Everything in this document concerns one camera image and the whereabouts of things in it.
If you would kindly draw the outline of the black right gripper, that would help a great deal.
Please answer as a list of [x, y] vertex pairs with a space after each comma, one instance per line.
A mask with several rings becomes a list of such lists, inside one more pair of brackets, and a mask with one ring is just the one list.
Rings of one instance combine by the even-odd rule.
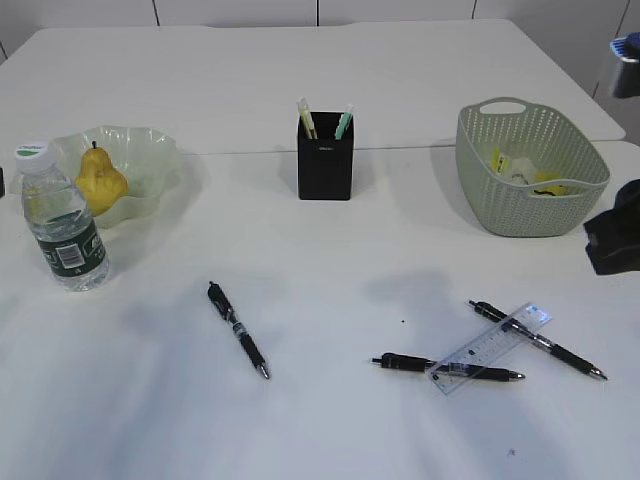
[[586, 254], [597, 275], [639, 270], [639, 180], [626, 183], [614, 206], [583, 224]]

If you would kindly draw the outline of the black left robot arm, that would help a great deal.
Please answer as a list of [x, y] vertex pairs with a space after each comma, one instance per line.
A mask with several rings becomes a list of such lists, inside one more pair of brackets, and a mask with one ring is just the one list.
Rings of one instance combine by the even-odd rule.
[[4, 171], [0, 168], [0, 198], [5, 196]]

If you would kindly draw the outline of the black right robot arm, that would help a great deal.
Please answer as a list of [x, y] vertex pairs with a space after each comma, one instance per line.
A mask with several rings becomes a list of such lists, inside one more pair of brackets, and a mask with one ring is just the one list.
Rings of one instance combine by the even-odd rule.
[[[611, 96], [639, 96], [639, 32], [610, 42], [617, 67]], [[597, 275], [639, 270], [639, 180], [627, 182], [616, 193], [614, 205], [583, 224], [586, 254]]]

